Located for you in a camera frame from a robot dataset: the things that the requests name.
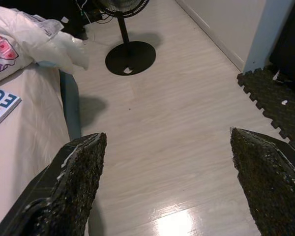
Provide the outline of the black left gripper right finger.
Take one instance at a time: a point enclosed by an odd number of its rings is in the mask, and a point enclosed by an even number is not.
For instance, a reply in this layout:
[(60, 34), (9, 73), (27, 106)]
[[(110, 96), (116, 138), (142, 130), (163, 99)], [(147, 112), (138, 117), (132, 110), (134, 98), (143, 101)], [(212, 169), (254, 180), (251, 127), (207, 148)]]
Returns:
[(237, 178), (263, 236), (295, 236), (295, 150), (271, 136), (231, 128)]

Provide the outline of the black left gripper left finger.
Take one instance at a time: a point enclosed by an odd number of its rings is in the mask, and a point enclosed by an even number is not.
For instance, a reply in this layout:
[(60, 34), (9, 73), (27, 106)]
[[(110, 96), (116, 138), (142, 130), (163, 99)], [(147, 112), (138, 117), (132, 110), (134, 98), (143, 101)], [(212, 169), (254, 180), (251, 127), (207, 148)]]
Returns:
[(62, 146), (0, 222), (0, 236), (82, 236), (99, 187), (107, 145), (94, 133)]

